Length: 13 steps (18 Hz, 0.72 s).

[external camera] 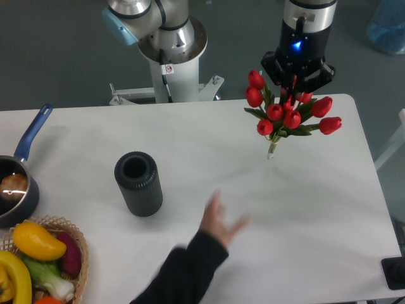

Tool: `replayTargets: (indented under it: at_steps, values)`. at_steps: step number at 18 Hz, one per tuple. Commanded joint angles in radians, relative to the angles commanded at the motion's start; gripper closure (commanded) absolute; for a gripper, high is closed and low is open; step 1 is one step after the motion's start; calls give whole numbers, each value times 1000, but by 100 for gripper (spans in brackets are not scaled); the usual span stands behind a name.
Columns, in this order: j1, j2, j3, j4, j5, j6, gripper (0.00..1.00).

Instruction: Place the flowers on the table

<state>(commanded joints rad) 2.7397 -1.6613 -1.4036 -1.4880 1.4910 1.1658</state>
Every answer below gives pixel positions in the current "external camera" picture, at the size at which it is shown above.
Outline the black sleeved forearm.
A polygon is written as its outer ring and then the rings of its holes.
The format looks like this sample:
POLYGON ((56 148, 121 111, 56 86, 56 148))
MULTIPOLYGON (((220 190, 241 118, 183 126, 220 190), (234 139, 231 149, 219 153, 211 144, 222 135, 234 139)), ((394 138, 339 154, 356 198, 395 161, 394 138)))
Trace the black sleeved forearm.
POLYGON ((132 303, 199 303, 228 251, 214 237, 197 232, 187 247, 171 250, 158 274, 132 303))

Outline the blurred human hand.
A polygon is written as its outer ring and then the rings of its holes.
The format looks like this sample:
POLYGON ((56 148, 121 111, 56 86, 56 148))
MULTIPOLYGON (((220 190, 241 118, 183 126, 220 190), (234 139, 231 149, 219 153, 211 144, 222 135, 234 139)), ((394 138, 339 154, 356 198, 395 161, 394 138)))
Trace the blurred human hand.
POLYGON ((203 232, 218 241, 227 249, 236 235, 245 229, 250 221, 250 215, 243 215, 234 223, 226 222, 226 206, 221 202, 221 192, 217 189, 205 206, 198 232, 203 232))

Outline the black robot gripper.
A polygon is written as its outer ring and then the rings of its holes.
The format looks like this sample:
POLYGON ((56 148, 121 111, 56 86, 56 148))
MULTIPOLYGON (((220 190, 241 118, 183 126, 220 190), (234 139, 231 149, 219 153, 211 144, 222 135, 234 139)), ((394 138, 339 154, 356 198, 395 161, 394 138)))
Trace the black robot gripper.
POLYGON ((335 76, 335 68, 325 59, 330 32, 327 27, 306 32, 307 19, 300 16, 292 25, 282 22, 280 42, 275 51, 268 51, 261 65, 273 83, 286 90, 288 101, 307 103, 307 93, 327 85, 335 76))

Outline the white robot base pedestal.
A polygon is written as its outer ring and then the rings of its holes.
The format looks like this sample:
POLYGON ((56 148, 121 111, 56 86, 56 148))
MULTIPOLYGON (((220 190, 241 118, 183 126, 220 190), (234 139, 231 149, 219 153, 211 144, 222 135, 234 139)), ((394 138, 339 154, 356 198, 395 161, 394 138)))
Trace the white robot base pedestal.
POLYGON ((213 75, 206 83, 199 81, 199 59, 207 44, 206 29, 193 16, 178 29, 159 28, 145 36, 137 45, 149 62, 153 86, 116 90, 110 84, 110 105, 131 105, 147 98, 156 103, 218 100, 217 92, 225 79, 213 75))

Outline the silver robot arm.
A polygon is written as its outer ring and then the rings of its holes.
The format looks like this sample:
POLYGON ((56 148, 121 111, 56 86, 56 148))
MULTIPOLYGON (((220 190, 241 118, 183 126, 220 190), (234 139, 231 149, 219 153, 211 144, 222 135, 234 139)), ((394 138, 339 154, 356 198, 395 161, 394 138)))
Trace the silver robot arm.
MULTIPOLYGON (((280 42, 261 65, 288 93, 310 93, 331 82, 335 68, 324 57, 337 3, 287 1, 280 42)), ((208 43, 202 23, 189 15, 187 1, 110 1, 103 19, 123 44, 137 44, 149 61, 153 87, 115 90, 111 104, 153 97, 157 103, 211 101, 224 79, 199 82, 199 57, 208 43)))

